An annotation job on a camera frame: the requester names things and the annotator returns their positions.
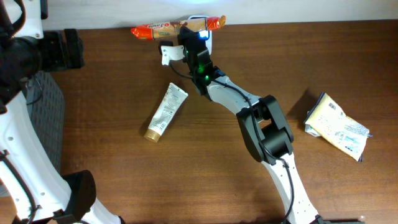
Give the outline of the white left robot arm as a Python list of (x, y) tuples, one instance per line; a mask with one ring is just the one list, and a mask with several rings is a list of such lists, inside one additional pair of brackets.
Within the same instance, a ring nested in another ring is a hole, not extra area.
[(46, 32), (47, 1), (1, 2), (1, 182), (15, 223), (115, 223), (97, 198), (93, 175), (60, 175), (29, 117), (27, 89), (39, 72), (81, 68), (83, 42), (75, 29)]

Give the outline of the orange spaghetti packet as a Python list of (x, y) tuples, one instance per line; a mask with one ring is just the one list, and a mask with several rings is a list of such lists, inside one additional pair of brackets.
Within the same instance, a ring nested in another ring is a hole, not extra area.
[(201, 17), (181, 21), (143, 24), (132, 28), (131, 33), (139, 40), (156, 40), (176, 37), (183, 28), (193, 32), (208, 32), (222, 28), (225, 23), (226, 16), (224, 15), (221, 17)]

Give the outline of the grey plastic basket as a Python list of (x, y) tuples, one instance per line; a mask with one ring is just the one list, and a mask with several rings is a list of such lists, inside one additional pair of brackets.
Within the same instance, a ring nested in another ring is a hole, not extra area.
[(65, 99), (50, 73), (38, 72), (29, 80), (24, 95), (28, 114), (47, 156), (60, 172)]

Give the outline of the white tube with gold cap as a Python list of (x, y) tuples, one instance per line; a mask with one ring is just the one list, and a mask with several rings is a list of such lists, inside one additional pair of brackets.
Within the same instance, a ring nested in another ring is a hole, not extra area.
[(174, 83), (169, 83), (165, 96), (153, 115), (144, 137), (149, 141), (158, 142), (187, 97), (188, 93)]

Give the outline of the white barcode scanner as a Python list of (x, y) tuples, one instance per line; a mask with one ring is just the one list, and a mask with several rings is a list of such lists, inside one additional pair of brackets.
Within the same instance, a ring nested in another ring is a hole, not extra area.
[[(188, 20), (190, 19), (199, 19), (199, 18), (208, 18), (208, 16), (204, 16), (204, 15), (192, 15), (188, 18)], [(208, 40), (205, 41), (206, 47), (208, 48), (209, 54), (211, 55), (212, 53), (212, 37), (213, 37), (213, 32), (209, 31), (208, 32)]]

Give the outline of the yellow white snack bag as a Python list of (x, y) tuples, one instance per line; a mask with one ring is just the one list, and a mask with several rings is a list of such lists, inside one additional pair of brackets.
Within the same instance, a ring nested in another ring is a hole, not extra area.
[(315, 106), (307, 111), (304, 125), (306, 133), (323, 137), (354, 160), (363, 161), (366, 141), (372, 136), (370, 130), (347, 116), (325, 92), (321, 93)]

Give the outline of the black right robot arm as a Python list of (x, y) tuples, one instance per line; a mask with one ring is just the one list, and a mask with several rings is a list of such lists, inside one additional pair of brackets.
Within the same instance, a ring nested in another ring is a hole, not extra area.
[(160, 41), (162, 64), (184, 61), (189, 68), (187, 78), (199, 94), (236, 115), (246, 149), (267, 169), (282, 199), (282, 223), (324, 223), (300, 179), (293, 153), (294, 135), (276, 98), (244, 91), (213, 65), (206, 32), (183, 27), (177, 39), (178, 45)]

